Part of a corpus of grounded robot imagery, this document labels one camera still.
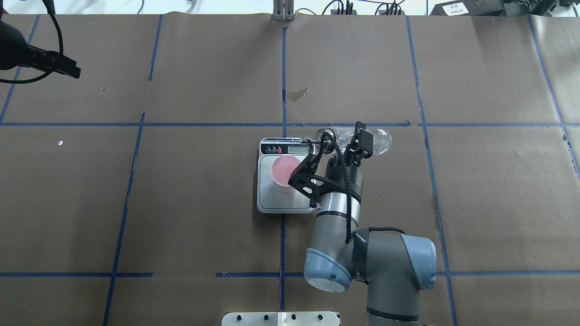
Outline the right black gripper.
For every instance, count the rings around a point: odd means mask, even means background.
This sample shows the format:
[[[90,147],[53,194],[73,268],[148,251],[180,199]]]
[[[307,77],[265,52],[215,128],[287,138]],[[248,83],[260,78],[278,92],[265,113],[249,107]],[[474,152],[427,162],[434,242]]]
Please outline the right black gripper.
[[[361,160],[373,156],[373,135],[366,130],[366,124],[358,120],[354,128],[353,155],[343,157],[345,164],[340,164],[339,157],[334,154],[328,159],[324,177],[329,180],[331,190],[328,193],[337,192],[347,194],[357,202],[361,202],[364,179],[360,172]]]

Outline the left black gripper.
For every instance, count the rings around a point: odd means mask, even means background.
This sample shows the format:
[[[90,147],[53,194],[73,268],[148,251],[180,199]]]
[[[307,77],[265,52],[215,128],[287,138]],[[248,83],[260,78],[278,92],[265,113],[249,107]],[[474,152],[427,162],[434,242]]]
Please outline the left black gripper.
[[[14,26],[0,23],[0,69],[10,70],[17,66],[29,67],[79,79],[81,68],[77,62],[58,52],[43,50],[29,45],[22,33]]]

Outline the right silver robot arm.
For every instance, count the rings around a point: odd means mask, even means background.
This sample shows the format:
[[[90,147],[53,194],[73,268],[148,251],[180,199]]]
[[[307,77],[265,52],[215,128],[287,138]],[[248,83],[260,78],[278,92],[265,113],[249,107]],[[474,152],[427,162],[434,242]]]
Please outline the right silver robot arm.
[[[303,138],[311,152],[292,172],[290,185],[316,209],[303,277],[313,287],[344,292],[354,281],[368,287],[368,326],[419,326],[419,293],[436,281],[437,254],[430,239],[396,227],[359,227],[363,160],[376,150],[373,132],[356,122],[350,132],[321,128]]]

